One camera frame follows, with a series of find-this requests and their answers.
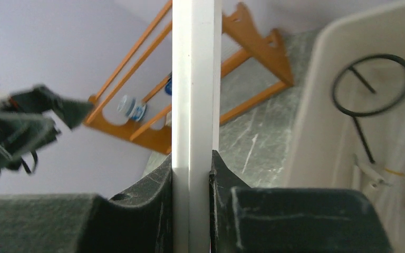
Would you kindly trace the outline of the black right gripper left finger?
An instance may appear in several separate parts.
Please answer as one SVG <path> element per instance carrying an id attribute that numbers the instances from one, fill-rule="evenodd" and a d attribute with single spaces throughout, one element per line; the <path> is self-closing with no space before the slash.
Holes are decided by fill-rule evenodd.
<path id="1" fill-rule="evenodd" d="M 0 195 L 0 252 L 172 252 L 171 157 L 110 199 Z"/>

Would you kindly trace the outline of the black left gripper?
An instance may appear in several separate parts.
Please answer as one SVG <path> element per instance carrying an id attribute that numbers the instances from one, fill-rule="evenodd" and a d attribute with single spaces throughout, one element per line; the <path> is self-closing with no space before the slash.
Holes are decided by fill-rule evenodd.
<path id="1" fill-rule="evenodd" d="M 0 175 L 3 169 L 35 172 L 37 149 L 54 142 L 59 133 L 44 112 L 53 111 L 69 129 L 74 129 L 93 109 L 92 102 L 61 96 L 44 84 L 1 100 Z"/>

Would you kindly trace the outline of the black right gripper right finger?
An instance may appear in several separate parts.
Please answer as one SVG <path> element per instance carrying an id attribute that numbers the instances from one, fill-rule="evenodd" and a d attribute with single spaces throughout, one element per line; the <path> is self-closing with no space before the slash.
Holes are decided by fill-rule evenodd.
<path id="1" fill-rule="evenodd" d="M 212 152 L 211 252 L 392 252 L 367 197 L 351 189 L 254 188 Z"/>

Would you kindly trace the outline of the white clay triangle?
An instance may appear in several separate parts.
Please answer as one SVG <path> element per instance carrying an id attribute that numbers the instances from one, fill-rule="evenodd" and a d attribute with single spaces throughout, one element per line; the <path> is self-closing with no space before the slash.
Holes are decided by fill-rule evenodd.
<path id="1" fill-rule="evenodd" d="M 388 183 L 385 177 L 380 175 L 370 165 L 360 162 L 358 156 L 355 153 L 352 155 L 352 158 L 353 158 L 352 182 L 351 182 L 352 189 L 361 190 L 361 174 L 367 176 L 371 180 L 371 185 L 375 188 L 380 184 L 385 186 L 391 185 L 390 183 Z"/>

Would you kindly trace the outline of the white bin lid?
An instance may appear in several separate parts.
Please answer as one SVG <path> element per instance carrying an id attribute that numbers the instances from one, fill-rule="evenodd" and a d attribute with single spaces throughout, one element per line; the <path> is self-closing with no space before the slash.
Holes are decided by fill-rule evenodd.
<path id="1" fill-rule="evenodd" d="M 172 3 L 174 252 L 210 252 L 209 174 L 219 129 L 221 1 Z"/>

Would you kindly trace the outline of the black metal ring tripod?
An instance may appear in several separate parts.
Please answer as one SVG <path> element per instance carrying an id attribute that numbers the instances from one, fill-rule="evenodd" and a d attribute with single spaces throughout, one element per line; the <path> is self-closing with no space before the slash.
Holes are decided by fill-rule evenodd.
<path id="1" fill-rule="evenodd" d="M 364 56 L 362 58 L 359 58 L 359 59 L 349 63 L 335 77 L 335 79 L 333 80 L 332 86 L 331 86 L 331 99 L 332 99 L 333 105 L 341 113 L 349 116 L 352 119 L 355 129 L 357 131 L 357 134 L 359 136 L 360 142 L 364 148 L 365 154 L 367 155 L 368 161 L 371 164 L 375 164 L 375 159 L 373 157 L 373 154 L 371 152 L 371 149 L 369 147 L 369 144 L 367 142 L 367 139 L 365 137 L 365 134 L 363 132 L 363 129 L 361 127 L 361 124 L 360 124 L 358 118 L 366 118 L 366 117 L 371 117 L 371 116 L 376 116 L 376 115 L 382 114 L 384 112 L 391 110 L 396 105 L 401 103 L 401 101 L 405 99 L 405 84 L 404 84 L 404 88 L 401 91 L 401 93 L 397 97 L 395 97 L 391 102 L 389 102 L 389 104 L 384 105 L 380 108 L 371 110 L 371 111 L 366 111 L 366 112 L 356 112 L 356 111 L 351 111 L 349 109 L 346 109 L 343 105 L 341 105 L 341 103 L 338 100 L 337 90 L 339 88 L 340 81 L 343 79 L 343 76 L 346 74 L 346 72 L 351 72 L 370 93 L 377 94 L 376 89 L 374 87 L 372 87 L 372 85 L 369 83 L 369 81 L 366 80 L 365 77 L 355 67 L 356 65 L 361 64 L 363 62 L 376 60 L 376 59 L 378 59 L 378 60 L 383 59 L 383 60 L 389 60 L 391 62 L 395 62 L 398 65 L 400 65 L 402 67 L 403 71 L 405 72 L 405 59 L 404 58 L 397 56 L 397 55 L 393 55 L 393 54 L 387 54 L 387 53 L 371 54 L 371 55 Z"/>

